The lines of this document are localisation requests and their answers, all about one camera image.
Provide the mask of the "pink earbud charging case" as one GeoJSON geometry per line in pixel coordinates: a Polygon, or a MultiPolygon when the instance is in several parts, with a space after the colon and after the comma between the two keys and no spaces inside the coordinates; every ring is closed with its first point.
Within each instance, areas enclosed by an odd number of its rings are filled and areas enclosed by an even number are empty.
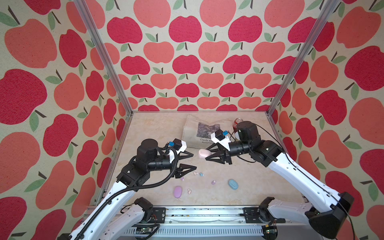
{"type": "Polygon", "coordinates": [[[206,150],[206,149],[200,149],[199,152],[198,152],[198,155],[199,155],[199,158],[201,159],[205,159],[209,156],[211,156],[213,153],[209,150],[206,150]]]}

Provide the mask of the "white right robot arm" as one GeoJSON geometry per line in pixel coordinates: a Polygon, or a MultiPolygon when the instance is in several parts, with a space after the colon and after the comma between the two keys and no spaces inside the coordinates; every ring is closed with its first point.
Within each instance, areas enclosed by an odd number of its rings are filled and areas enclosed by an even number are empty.
{"type": "Polygon", "coordinates": [[[291,203],[267,197],[258,206],[256,216],[263,223],[286,219],[312,227],[326,239],[336,239],[354,202],[347,192],[339,193],[306,171],[278,144],[262,140],[259,126],[249,121],[237,124],[237,140],[232,142],[230,133],[217,130],[211,134],[213,144],[207,161],[232,164],[232,157],[248,154],[255,162],[280,175],[294,186],[307,203],[291,203]]]}

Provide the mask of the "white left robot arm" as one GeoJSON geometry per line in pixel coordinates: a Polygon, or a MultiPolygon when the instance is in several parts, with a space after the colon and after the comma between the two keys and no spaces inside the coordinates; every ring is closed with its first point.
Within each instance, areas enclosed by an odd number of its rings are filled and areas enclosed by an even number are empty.
{"type": "Polygon", "coordinates": [[[165,184],[171,178],[179,179],[196,170],[195,166],[179,164],[180,159],[193,157],[185,141],[174,139],[160,148],[154,139],[145,139],[137,154],[123,167],[106,197],[88,218],[60,240],[116,240],[127,229],[142,221],[148,222],[153,205],[145,198],[135,200],[126,213],[116,214],[134,194],[165,184]]]}

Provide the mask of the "purple earbud charging case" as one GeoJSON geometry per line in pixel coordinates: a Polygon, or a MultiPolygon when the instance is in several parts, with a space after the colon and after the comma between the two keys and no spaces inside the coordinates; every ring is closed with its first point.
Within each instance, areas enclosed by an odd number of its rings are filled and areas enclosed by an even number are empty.
{"type": "Polygon", "coordinates": [[[182,196],[183,188],[181,186],[176,186],[173,191],[173,195],[176,199],[179,199],[182,196]]]}

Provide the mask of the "blue earbud charging case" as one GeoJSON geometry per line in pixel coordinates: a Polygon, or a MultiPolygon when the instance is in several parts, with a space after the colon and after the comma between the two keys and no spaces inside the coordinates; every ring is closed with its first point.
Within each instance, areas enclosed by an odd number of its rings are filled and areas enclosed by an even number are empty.
{"type": "Polygon", "coordinates": [[[237,190],[237,189],[239,188],[238,183],[237,183],[235,180],[233,180],[233,179],[230,179],[230,180],[228,181],[228,185],[229,185],[229,187],[230,187],[232,190],[237,190]]]}

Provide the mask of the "red cola can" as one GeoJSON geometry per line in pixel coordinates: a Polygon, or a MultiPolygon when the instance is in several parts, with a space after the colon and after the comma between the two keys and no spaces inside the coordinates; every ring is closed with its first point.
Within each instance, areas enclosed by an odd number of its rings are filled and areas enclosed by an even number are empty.
{"type": "Polygon", "coordinates": [[[236,118],[234,120],[234,123],[233,123],[233,129],[234,129],[234,132],[237,132],[238,131],[238,124],[243,122],[244,120],[241,119],[241,118],[236,118]]]}

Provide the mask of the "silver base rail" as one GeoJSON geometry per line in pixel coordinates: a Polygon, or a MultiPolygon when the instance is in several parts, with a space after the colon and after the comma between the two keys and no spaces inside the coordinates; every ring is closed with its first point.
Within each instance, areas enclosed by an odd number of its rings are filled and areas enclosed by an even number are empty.
{"type": "Polygon", "coordinates": [[[255,206],[126,206],[105,228],[89,227],[85,240],[319,240],[309,226],[291,220],[263,223],[255,206]]]}

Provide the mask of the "right aluminium frame post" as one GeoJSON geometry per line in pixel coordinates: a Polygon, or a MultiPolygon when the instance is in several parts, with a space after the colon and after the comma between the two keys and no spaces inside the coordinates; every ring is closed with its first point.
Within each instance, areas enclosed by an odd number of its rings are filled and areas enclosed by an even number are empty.
{"type": "Polygon", "coordinates": [[[315,41],[318,39],[320,33],[324,29],[330,16],[338,8],[338,5],[340,3],[341,1],[327,1],[325,3],[324,7],[322,8],[319,14],[319,17],[317,18],[317,20],[314,23],[314,26],[309,32],[309,35],[306,41],[303,43],[303,47],[299,50],[299,54],[296,56],[296,59],[294,60],[287,76],[284,77],[283,79],[281,87],[279,88],[276,96],[273,98],[273,101],[271,102],[270,107],[268,108],[268,111],[267,111],[268,117],[272,117],[274,110],[277,108],[278,104],[281,102],[281,98],[283,97],[284,93],[288,89],[290,82],[294,79],[294,76],[296,75],[302,63],[304,62],[307,54],[312,49],[315,41]]]}

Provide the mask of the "aluminium frame post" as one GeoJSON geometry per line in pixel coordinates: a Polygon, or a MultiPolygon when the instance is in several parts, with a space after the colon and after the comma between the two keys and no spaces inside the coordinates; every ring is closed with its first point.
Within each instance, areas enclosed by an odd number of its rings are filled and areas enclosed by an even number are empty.
{"type": "Polygon", "coordinates": [[[306,41],[303,43],[303,47],[299,50],[299,54],[296,56],[296,59],[294,60],[287,76],[284,77],[283,79],[281,87],[279,88],[276,96],[273,98],[273,101],[271,102],[270,107],[268,108],[268,111],[267,111],[268,117],[272,117],[274,110],[277,108],[278,104],[281,102],[281,98],[283,97],[284,93],[288,89],[290,82],[294,79],[294,76],[296,75],[302,63],[304,62],[307,54],[312,49],[315,41],[318,39],[320,33],[324,29],[330,16],[338,8],[338,5],[340,3],[341,1],[327,1],[325,3],[324,7],[322,8],[319,14],[319,17],[317,18],[317,20],[314,23],[314,26],[309,32],[309,35],[306,41]]]}
{"type": "Polygon", "coordinates": [[[114,65],[112,63],[112,59],[110,58],[110,55],[108,53],[107,48],[105,47],[105,44],[99,34],[99,30],[97,29],[96,23],[93,20],[92,14],[90,9],[88,8],[88,5],[86,1],[74,1],[77,10],[91,36],[91,40],[93,41],[98,54],[101,58],[101,61],[105,67],[105,70],[107,74],[109,75],[113,86],[115,90],[117,91],[117,95],[120,98],[128,116],[131,118],[133,116],[133,110],[132,107],[128,101],[128,98],[125,94],[123,85],[120,81],[120,78],[114,68],[114,65]]]}

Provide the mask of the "left aluminium frame post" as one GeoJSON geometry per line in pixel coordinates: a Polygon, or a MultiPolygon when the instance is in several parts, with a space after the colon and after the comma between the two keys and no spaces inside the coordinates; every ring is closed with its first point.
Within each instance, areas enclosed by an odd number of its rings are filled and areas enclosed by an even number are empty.
{"type": "Polygon", "coordinates": [[[133,116],[133,110],[132,107],[128,101],[128,98],[125,94],[123,85],[120,81],[120,78],[114,68],[114,65],[112,63],[112,59],[110,58],[110,55],[108,53],[107,48],[105,47],[105,44],[99,34],[99,30],[97,29],[96,23],[93,20],[92,14],[90,9],[88,8],[88,5],[86,1],[74,1],[77,10],[91,36],[91,40],[93,41],[98,54],[101,58],[101,61],[105,67],[105,70],[107,74],[109,75],[113,86],[115,90],[117,91],[117,95],[120,98],[128,116],[131,118],[133,116]]]}

